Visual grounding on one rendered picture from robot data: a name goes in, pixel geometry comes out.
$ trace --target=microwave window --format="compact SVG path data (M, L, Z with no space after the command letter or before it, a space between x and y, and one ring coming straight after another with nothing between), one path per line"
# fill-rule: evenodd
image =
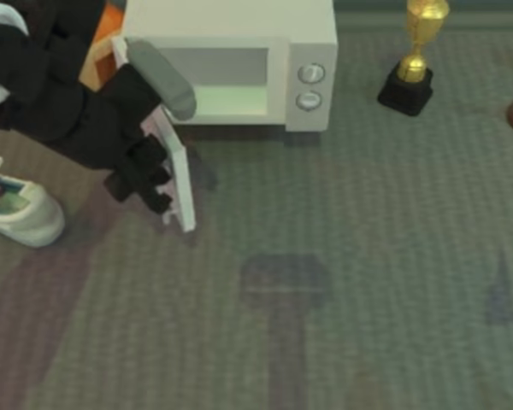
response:
M268 112L268 49L161 49L192 84L199 116Z

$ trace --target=white shoe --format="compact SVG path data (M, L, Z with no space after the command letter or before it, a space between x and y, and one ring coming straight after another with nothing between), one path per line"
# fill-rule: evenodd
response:
M61 206L42 185L0 175L0 233L41 248L54 243L64 228Z

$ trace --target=gold trophy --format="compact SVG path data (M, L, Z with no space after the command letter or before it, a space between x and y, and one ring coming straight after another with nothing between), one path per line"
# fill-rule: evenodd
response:
M407 9L412 51L392 70L378 101L403 114L417 116L433 94L433 72L422 48L435 39L450 7L446 0L408 0Z

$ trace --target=toy microwave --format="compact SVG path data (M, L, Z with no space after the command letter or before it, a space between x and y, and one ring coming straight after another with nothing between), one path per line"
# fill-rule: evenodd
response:
M198 109L174 124L327 129L333 0L133 0L122 38L150 42L192 85Z

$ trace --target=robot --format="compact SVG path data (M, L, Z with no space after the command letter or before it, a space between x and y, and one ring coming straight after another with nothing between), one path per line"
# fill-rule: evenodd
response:
M0 130L17 131L91 170L108 170L109 194L136 193L156 214L172 198L159 194L171 175L159 140L140 124L162 99L130 64L98 91L78 78L105 0L0 0L25 20L29 35L0 24Z

